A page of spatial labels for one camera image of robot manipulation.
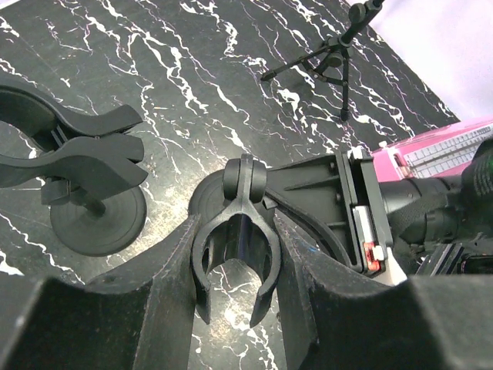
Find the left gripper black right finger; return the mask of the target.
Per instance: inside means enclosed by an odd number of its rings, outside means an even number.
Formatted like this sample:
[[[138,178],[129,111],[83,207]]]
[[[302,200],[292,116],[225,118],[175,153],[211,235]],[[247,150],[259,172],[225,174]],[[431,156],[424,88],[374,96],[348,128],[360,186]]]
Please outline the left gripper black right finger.
[[[389,287],[328,257],[285,220],[275,224],[288,368],[492,367],[490,276],[418,276]]]

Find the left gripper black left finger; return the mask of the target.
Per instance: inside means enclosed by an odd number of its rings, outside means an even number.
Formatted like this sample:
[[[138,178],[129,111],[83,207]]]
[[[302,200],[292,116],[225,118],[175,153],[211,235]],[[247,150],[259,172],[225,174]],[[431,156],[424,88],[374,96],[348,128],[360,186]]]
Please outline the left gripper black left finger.
[[[190,268],[200,225],[170,235],[85,285],[1,277],[3,369],[185,369],[195,311]]]

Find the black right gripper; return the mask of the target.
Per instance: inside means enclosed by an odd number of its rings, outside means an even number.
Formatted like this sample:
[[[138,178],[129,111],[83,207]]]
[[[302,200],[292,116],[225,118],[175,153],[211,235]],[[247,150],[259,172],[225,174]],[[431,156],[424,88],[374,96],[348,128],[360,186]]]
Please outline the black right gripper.
[[[295,191],[331,189],[336,202],[344,199],[343,154],[336,152],[271,168],[266,196],[305,230],[321,250],[351,270],[361,270],[354,232],[347,220],[325,222],[292,204]],[[391,182],[375,182],[367,194],[377,198],[393,241],[413,246],[435,244],[419,272],[422,274],[491,274],[492,254],[473,254],[474,247],[492,241],[492,141],[478,147],[461,174]]]

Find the black stand with purple mic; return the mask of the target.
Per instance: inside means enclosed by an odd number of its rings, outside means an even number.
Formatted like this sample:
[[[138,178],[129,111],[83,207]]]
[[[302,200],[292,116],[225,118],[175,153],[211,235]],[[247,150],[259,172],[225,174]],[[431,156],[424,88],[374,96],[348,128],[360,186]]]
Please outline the black stand with purple mic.
[[[211,283],[207,275],[228,260],[244,262],[259,277],[261,285],[250,316],[250,327],[258,325],[270,309],[280,276],[280,238],[269,217],[256,208],[267,188],[267,169],[250,154],[229,160],[223,171],[223,197],[229,203],[202,226],[193,240],[191,269],[196,287],[196,310],[210,323]]]

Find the black tripod stand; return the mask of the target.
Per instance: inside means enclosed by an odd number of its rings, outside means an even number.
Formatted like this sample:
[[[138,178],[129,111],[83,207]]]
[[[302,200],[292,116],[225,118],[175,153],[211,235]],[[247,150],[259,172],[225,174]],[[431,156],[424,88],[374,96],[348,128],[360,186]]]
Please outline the black tripod stand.
[[[265,72],[260,80],[267,82],[280,73],[298,65],[313,78],[327,84],[342,87],[342,107],[340,119],[345,122],[350,115],[349,109],[349,70],[351,43],[377,16],[384,0],[372,0],[353,4],[348,11],[350,27],[337,37],[323,41],[314,52],[307,53],[292,62]]]

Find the black round-base mic stand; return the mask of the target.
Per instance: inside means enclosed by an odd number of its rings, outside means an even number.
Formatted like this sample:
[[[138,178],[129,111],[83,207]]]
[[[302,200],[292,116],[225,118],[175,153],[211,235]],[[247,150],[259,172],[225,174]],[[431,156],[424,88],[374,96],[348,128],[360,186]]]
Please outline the black round-base mic stand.
[[[127,248],[143,230],[147,206],[139,167],[144,145],[129,130],[143,120],[129,105],[102,115],[74,112],[46,93],[3,75],[1,121],[41,151],[32,159],[1,157],[1,186],[44,179],[41,202],[50,207],[57,238],[70,250],[104,257]]]

